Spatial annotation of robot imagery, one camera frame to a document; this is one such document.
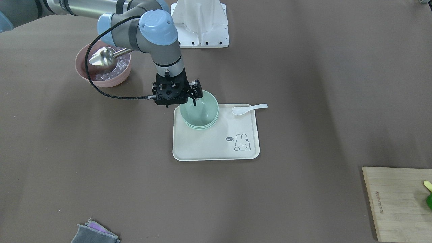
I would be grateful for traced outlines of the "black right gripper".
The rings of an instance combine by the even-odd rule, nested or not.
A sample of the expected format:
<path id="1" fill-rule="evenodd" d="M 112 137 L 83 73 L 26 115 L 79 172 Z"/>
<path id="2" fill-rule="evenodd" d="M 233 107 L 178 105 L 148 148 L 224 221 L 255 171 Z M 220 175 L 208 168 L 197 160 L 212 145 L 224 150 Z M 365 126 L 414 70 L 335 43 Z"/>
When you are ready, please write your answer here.
<path id="1" fill-rule="evenodd" d="M 196 100 L 202 97 L 203 89 L 200 81 L 189 82 L 185 69 L 176 76 L 171 76 L 167 72 L 163 76 L 156 74 L 152 86 L 152 99 L 156 105 L 167 107 L 184 104 L 191 98 L 193 106 L 196 106 Z"/>

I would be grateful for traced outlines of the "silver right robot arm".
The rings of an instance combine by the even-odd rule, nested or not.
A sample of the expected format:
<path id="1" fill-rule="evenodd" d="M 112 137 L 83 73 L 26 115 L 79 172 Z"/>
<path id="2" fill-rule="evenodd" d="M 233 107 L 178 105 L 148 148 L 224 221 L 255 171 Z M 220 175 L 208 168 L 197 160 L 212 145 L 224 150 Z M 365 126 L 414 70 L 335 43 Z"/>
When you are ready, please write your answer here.
<path id="1" fill-rule="evenodd" d="M 98 40 L 111 46 L 149 53 L 156 67 L 152 94 L 139 99 L 159 106 L 184 104 L 203 97 L 199 80 L 188 82 L 178 32 L 163 0 L 2 0 L 1 32 L 49 15 L 95 18 Z"/>

